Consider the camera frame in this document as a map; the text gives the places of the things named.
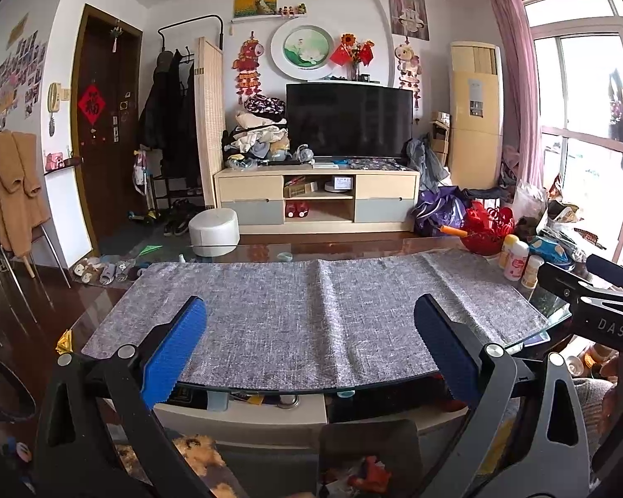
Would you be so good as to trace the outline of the person's right hand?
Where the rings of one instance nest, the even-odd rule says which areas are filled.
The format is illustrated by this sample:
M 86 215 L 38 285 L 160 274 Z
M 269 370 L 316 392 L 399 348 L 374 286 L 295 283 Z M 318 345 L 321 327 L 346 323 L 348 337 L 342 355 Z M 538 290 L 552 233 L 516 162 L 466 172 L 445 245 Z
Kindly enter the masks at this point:
M 600 433 L 604 433 L 608 429 L 618 405 L 619 363 L 620 357 L 618 355 L 611 357 L 602 365 L 601 379 L 594 381 L 595 391 L 601 395 L 598 419 Z

